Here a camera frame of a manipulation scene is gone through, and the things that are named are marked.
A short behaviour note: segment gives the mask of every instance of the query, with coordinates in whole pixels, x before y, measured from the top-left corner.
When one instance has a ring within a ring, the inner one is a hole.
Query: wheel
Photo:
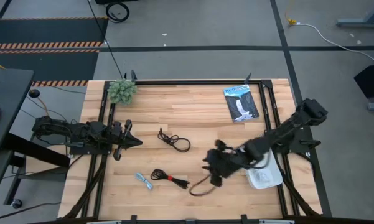
[[[110,18],[111,22],[119,23],[125,21],[130,16],[130,10],[124,3],[119,1],[112,2],[106,7],[106,15]]]
[[[21,208],[22,207],[22,201],[19,200],[19,199],[14,199],[11,203],[11,207],[15,208],[15,209]]]

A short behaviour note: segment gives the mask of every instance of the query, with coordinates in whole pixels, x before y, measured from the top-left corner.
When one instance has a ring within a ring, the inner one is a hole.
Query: black mat
[[[108,19],[98,18],[103,32]],[[0,19],[0,43],[102,42],[94,18]]]
[[[0,64],[6,68],[34,70],[34,80],[37,81],[93,79],[98,52],[96,50],[69,51],[2,51],[0,52]]]

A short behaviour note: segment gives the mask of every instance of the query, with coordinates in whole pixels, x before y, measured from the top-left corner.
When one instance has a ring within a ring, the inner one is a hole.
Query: caster wheel
[[[15,209],[21,208],[22,207],[22,201],[19,200],[19,199],[14,199],[11,203],[11,207],[15,208]]]

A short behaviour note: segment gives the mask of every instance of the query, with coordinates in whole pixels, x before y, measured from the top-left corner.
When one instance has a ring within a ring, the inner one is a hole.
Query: orange and black hazard tape
[[[33,87],[45,86],[87,86],[88,80],[54,80],[54,81],[33,81]]]
[[[101,47],[101,41],[47,42],[47,43],[2,43],[0,49],[40,49],[67,47]]]
[[[108,17],[102,16],[97,19],[107,19]],[[14,20],[60,20],[60,19],[94,19],[94,17],[58,17],[58,18],[2,18],[0,21],[14,21]]]
[[[87,53],[99,50],[0,50],[0,54]]]

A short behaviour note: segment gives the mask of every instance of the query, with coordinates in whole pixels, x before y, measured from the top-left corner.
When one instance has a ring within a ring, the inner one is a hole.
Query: dark table
[[[32,84],[33,76],[32,70],[0,69],[0,183],[8,165],[22,167],[25,163],[25,158],[15,156],[14,152],[61,167],[69,166],[70,159],[67,156],[9,133]],[[11,204],[20,181],[18,178],[14,179],[4,204]]]

